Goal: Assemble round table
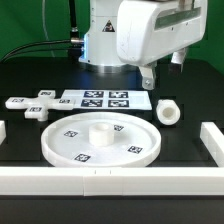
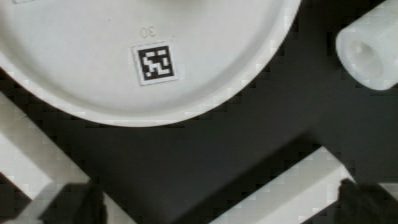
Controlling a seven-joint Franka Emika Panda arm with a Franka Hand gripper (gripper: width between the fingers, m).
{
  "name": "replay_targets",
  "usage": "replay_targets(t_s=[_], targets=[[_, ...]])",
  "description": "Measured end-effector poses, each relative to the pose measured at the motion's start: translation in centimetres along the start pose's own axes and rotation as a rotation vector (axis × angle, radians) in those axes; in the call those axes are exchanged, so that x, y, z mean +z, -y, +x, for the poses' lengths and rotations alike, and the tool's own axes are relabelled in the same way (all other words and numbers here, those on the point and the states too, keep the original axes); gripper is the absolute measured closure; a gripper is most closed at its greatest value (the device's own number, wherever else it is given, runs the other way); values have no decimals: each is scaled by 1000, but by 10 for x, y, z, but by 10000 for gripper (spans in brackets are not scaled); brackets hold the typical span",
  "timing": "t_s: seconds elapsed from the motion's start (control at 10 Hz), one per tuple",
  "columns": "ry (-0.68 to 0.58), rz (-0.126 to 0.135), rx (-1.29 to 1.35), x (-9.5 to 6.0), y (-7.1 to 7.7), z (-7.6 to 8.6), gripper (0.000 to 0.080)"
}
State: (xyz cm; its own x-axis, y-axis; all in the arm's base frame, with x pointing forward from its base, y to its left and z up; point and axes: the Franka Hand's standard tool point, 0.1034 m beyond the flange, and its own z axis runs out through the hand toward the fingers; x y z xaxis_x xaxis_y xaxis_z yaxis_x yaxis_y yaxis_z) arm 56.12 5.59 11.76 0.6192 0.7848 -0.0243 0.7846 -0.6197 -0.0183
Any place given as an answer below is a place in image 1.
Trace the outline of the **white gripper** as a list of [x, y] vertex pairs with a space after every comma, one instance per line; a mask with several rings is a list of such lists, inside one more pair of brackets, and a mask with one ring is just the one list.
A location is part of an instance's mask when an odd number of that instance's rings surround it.
[[155, 66], [171, 53], [170, 74], [181, 74], [188, 47], [205, 33], [208, 0], [124, 0], [117, 17], [117, 54], [126, 64], [140, 66], [142, 87], [155, 87]]

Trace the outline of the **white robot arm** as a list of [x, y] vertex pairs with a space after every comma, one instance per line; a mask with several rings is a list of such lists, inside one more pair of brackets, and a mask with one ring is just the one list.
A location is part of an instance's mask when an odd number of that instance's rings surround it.
[[142, 87], [155, 87], [157, 61], [181, 67], [205, 33], [208, 0], [90, 0], [90, 28], [80, 61], [102, 73], [137, 67]]

